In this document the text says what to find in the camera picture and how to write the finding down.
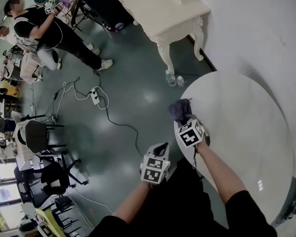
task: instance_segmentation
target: backpack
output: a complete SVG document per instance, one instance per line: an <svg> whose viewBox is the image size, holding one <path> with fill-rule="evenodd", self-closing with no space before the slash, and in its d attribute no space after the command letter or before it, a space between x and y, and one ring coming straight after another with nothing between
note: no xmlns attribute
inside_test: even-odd
<svg viewBox="0 0 296 237"><path fill-rule="evenodd" d="M27 18L25 17L18 17L17 19L14 20L14 23L13 23L13 30L14 30L14 33L15 33L15 37L16 37L16 40L19 44L21 45L24 45L26 48L28 48L30 51L32 52L36 52L37 51L37 47L38 47L38 43L39 41L38 40L35 40L35 39L30 39L30 38L24 38L24 37L20 37L17 35L17 33L15 32L15 29L14 29L14 26L19 23L19 22L28 22L32 25L34 25L35 27L38 27L37 25L31 23Z"/></svg>

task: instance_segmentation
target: white power strip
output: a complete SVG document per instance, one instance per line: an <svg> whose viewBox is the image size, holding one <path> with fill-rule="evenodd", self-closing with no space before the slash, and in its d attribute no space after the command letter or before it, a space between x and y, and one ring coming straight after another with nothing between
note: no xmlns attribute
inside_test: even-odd
<svg viewBox="0 0 296 237"><path fill-rule="evenodd" d="M94 105L98 105L100 103L100 98L99 98L99 95L97 93L97 89L98 89L98 87L95 87L95 88L90 90L91 91L90 96L92 98L92 101L93 101Z"/></svg>

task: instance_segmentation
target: green floor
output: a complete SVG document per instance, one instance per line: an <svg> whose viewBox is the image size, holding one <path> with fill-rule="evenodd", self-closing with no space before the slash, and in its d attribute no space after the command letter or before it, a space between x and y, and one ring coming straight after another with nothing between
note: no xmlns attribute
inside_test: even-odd
<svg viewBox="0 0 296 237"><path fill-rule="evenodd" d="M88 35L86 44L98 46L103 59L114 60L111 69L101 72L101 86L110 98L110 119L130 124L138 130L141 154L145 154L151 145L169 142L170 160L176 162L182 158L174 136L173 121L166 111L198 77L184 75L184 87L170 87L165 80L166 65L157 46L140 26L131 25L118 34L111 34L88 22L82 30ZM193 45L187 39L171 44L170 49L176 73L202 76L211 71L204 61L199 62L195 58ZM99 79L92 70L70 54L63 57L62 70L52 72L46 69L43 81L33 86L37 115L50 115L55 92L62 88L63 82L74 81L77 77L80 81L76 86L81 92L86 93L99 85ZM62 91L55 101L55 112L61 94ZM23 112L31 115L30 85L23 86L21 97ZM135 147L136 133L108 122L106 111L93 105L91 99L76 100L73 89L62 100L58 120L65 128L58 130L54 139L67 144L72 158L82 159L80 171L89 180L89 185L78 185L77 189L86 197L116 209L140 179L142 158ZM218 194L207 183L205 189L211 194L215 218L226 225ZM105 207L85 200L75 190L69 191L94 225L109 215Z"/></svg>

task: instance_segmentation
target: table leg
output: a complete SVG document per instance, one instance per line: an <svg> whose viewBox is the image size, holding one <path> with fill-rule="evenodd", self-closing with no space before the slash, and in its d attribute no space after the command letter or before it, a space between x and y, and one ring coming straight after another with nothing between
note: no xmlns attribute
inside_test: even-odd
<svg viewBox="0 0 296 237"><path fill-rule="evenodd" d="M163 62L168 66L168 70L174 73L173 64L170 58L170 45L165 44L162 40L158 40L157 45Z"/></svg>
<svg viewBox="0 0 296 237"><path fill-rule="evenodd" d="M194 44L194 54L199 61L204 60L204 56L199 53L199 50L203 48L204 34L202 30L203 19L201 17L195 18L194 21L194 34L195 34L195 44Z"/></svg>

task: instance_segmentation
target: white round table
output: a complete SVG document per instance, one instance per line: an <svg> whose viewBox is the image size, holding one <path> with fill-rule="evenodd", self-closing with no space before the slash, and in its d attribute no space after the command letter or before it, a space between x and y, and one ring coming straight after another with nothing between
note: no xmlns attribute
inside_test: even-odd
<svg viewBox="0 0 296 237"><path fill-rule="evenodd" d="M209 130L210 148L242 179L271 223L282 209L293 176L293 146L285 119L269 94L241 74L213 72L188 87L192 113ZM176 139L187 160L193 148ZM202 158L197 170L215 187Z"/></svg>

